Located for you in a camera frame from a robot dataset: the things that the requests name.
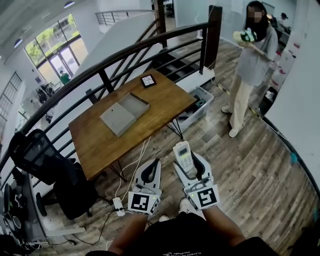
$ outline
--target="person in green shirt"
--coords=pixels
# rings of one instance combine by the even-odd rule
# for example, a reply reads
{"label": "person in green shirt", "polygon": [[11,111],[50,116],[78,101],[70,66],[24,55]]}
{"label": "person in green shirt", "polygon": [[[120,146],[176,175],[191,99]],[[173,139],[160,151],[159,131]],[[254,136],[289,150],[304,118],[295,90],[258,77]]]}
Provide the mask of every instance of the person in green shirt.
{"label": "person in green shirt", "polygon": [[63,70],[60,71],[60,80],[61,82],[66,85],[70,81],[70,77],[68,73],[64,73]]}

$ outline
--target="shoe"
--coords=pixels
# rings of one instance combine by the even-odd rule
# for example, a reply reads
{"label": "shoe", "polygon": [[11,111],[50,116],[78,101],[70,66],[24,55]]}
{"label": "shoe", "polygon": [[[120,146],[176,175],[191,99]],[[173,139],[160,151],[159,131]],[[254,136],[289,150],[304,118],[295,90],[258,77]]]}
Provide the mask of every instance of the shoe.
{"label": "shoe", "polygon": [[234,137],[237,136],[238,132],[239,132],[238,130],[231,129],[231,131],[229,132],[229,136],[230,136],[231,138],[234,138]]}
{"label": "shoe", "polygon": [[232,114],[232,112],[230,112],[229,110],[229,106],[224,106],[221,108],[221,111],[225,114]]}
{"label": "shoe", "polygon": [[162,215],[161,217],[160,217],[160,219],[159,219],[159,222],[166,222],[166,221],[168,221],[169,220],[169,218],[166,216],[166,215]]}
{"label": "shoe", "polygon": [[190,202],[186,198],[184,198],[180,201],[179,214],[182,212],[184,212],[186,214],[188,214],[190,212]]}

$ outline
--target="chair mesh back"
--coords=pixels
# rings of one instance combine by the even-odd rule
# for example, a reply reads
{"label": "chair mesh back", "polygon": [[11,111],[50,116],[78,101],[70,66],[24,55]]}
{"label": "chair mesh back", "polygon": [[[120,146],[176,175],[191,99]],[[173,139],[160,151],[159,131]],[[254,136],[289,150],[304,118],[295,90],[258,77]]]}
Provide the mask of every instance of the chair mesh back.
{"label": "chair mesh back", "polygon": [[58,163],[65,159],[40,129],[33,130],[27,137],[16,133],[10,142],[9,154],[18,168],[47,185],[57,180],[62,171]]}

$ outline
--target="gray tray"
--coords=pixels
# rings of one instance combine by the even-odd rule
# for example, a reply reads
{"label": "gray tray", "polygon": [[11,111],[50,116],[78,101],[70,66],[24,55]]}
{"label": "gray tray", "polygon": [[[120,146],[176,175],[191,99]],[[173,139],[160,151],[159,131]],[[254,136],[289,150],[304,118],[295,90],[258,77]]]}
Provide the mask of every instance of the gray tray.
{"label": "gray tray", "polygon": [[149,108],[148,102],[133,93],[128,93],[109,107],[100,118],[115,135],[120,137]]}

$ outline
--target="long hair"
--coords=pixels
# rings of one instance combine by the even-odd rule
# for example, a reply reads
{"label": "long hair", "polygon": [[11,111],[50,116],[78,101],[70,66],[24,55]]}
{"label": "long hair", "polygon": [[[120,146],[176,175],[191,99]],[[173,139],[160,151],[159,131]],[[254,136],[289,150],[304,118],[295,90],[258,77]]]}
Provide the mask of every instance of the long hair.
{"label": "long hair", "polygon": [[[248,18],[248,10],[249,7],[254,7],[257,11],[264,11],[264,15],[259,23],[255,23],[253,20]],[[262,41],[267,36],[267,29],[269,26],[268,17],[267,17],[267,10],[265,6],[259,1],[252,1],[246,7],[246,20],[244,28],[250,28],[252,31],[256,32],[257,35],[257,42]]]}

